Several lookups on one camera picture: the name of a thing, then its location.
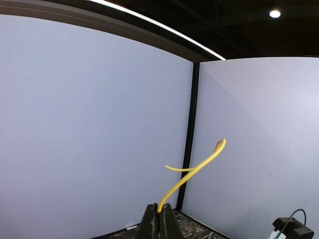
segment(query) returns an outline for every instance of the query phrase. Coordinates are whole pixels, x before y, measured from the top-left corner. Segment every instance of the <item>black tongs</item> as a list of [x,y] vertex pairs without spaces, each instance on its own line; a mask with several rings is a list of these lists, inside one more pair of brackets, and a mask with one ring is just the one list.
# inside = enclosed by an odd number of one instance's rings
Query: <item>black tongs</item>
[[161,213],[157,210],[157,203],[146,207],[135,239],[184,239],[171,205],[166,203]]

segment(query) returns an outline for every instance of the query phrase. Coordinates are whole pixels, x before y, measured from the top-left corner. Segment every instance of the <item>marble floor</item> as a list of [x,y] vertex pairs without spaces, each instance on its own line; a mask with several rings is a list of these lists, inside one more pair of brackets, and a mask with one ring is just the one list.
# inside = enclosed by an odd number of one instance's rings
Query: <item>marble floor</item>
[[[212,230],[199,225],[198,223],[185,217],[184,215],[178,212],[174,213],[185,239],[226,239],[214,233]],[[99,239],[133,239],[136,232],[137,228],[105,238],[100,237]]]

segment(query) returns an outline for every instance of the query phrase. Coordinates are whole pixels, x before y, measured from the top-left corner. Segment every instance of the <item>led strip light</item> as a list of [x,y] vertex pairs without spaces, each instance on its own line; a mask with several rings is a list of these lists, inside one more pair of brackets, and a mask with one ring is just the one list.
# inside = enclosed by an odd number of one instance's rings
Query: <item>led strip light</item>
[[177,36],[180,36],[181,38],[184,38],[185,40],[187,40],[187,41],[189,41],[189,42],[195,44],[196,46],[199,46],[200,48],[202,48],[202,49],[204,49],[205,51],[209,52],[210,54],[216,56],[216,57],[219,58],[220,60],[226,61],[226,59],[225,59],[224,57],[222,57],[221,55],[219,55],[219,54],[217,54],[216,52],[212,51],[212,50],[209,49],[208,47],[203,46],[202,44],[200,44],[199,42],[197,42],[197,41],[191,39],[190,37],[185,36],[184,34],[178,32],[178,31],[176,31],[176,30],[174,30],[174,29],[172,29],[172,28],[170,28],[170,27],[168,27],[168,26],[166,26],[166,25],[164,25],[164,24],[162,24],[162,23],[160,23],[160,22],[158,22],[158,21],[155,21],[155,20],[153,20],[153,19],[151,19],[151,18],[149,18],[149,17],[147,17],[147,16],[143,16],[142,14],[139,14],[139,13],[137,13],[137,12],[134,12],[134,11],[132,11],[132,10],[129,10],[129,9],[125,8],[125,7],[116,5],[116,4],[114,4],[114,3],[110,3],[110,2],[108,2],[108,1],[104,1],[104,0],[89,0],[89,1],[92,1],[92,2],[95,2],[95,3],[98,3],[98,4],[101,4],[101,5],[104,5],[104,6],[108,6],[108,7],[114,8],[114,9],[119,10],[119,11],[126,12],[126,13],[128,13],[128,14],[130,14],[130,15],[133,15],[133,16],[136,16],[136,17],[138,17],[138,18],[140,18],[140,19],[143,19],[143,20],[145,20],[145,21],[148,21],[148,22],[150,22],[150,23],[152,23],[152,24],[154,24],[154,25],[156,25],[156,26],[159,26],[159,27],[161,27],[161,28],[163,28],[163,29],[165,29],[165,30],[167,30],[167,31],[170,31],[171,33],[174,33],[174,34],[177,35]]

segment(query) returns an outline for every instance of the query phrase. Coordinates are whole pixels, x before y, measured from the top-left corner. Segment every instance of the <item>yellow rope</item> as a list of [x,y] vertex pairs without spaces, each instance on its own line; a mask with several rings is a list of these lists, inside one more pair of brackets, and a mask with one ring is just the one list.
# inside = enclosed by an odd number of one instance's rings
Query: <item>yellow rope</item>
[[179,180],[163,197],[161,202],[159,203],[158,207],[158,213],[161,213],[161,210],[163,208],[164,203],[166,200],[172,195],[181,185],[183,185],[185,182],[187,182],[192,176],[194,176],[199,170],[201,170],[203,167],[205,167],[208,163],[210,163],[214,158],[216,158],[221,151],[223,151],[224,147],[226,145],[226,140],[223,138],[218,141],[214,152],[204,161],[202,161],[199,165],[197,165],[194,168],[187,168],[187,169],[177,169],[177,168],[172,168],[169,166],[165,166],[166,168],[176,171],[176,172],[187,172],[187,173],[181,180]]

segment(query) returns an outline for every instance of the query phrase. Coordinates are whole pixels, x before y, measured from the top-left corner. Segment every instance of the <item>round ceiling light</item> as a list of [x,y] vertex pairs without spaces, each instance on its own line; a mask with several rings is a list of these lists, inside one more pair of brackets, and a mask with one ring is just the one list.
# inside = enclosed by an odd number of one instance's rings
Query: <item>round ceiling light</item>
[[269,13],[269,16],[272,17],[272,18],[278,18],[278,17],[280,17],[280,15],[281,15],[281,13],[278,10],[272,10]]

